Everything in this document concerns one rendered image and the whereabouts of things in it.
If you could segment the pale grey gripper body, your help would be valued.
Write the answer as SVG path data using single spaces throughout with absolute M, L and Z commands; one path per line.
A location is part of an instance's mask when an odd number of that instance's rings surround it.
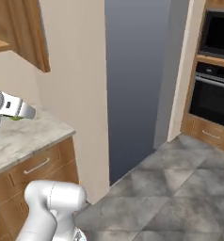
M 33 106 L 27 104 L 23 99 L 20 99 L 17 116 L 19 118 L 33 120 L 35 115 L 36 109 Z

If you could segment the wooden oven tower cabinet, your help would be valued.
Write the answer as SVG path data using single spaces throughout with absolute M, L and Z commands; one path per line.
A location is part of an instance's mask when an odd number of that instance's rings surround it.
M 206 0 L 205 1 L 205 7 L 203 10 L 202 20 L 200 23 L 200 33 L 199 33 L 198 42 L 197 42 L 197 49 L 196 49 L 196 53 L 193 61 L 193 67 L 190 74 L 188 91 L 185 99 L 181 131 L 184 134 L 195 137 L 199 140 L 202 140 L 224 151 L 224 126 L 189 113 L 189 107 L 190 107 L 191 97 L 193 93 L 193 85 L 195 81 L 195 71 L 196 71 L 197 64 L 199 62 L 203 62 L 207 64 L 224 67 L 224 58 L 222 56 L 209 56 L 206 54 L 201 54 L 199 52 L 200 37 L 201 37 L 201 31 L 203 27 L 205 12 L 211 8 L 216 10 L 224 9 L 224 0 Z

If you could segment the wooden drawer front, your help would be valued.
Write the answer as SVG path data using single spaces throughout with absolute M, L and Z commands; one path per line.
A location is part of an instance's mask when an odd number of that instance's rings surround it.
M 43 167 L 36 169 L 30 174 L 25 175 L 24 170 L 30 170 L 35 166 L 39 165 L 50 157 L 50 162 Z M 60 168 L 62 166 L 62 161 L 60 157 L 59 148 L 53 146 L 44 151 L 38 152 L 33 157 L 26 159 L 22 163 L 19 163 L 14 168 L 8 172 L 8 177 L 13 186 L 26 185 L 32 180 L 37 180 L 49 174 L 50 172 Z

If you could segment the black built-in oven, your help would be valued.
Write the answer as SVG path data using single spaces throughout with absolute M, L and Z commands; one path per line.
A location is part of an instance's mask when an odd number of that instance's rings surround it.
M 224 67 L 197 64 L 189 113 L 224 126 Z

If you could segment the black microwave oven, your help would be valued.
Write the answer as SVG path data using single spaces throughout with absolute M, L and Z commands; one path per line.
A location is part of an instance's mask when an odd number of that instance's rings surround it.
M 224 9 L 211 8 L 205 12 L 199 52 L 224 58 Z

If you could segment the wooden wall cabinet door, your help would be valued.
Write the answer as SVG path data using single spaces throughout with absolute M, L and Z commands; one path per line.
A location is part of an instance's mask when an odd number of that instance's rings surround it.
M 42 72 L 50 71 L 39 0 L 9 0 L 16 52 Z

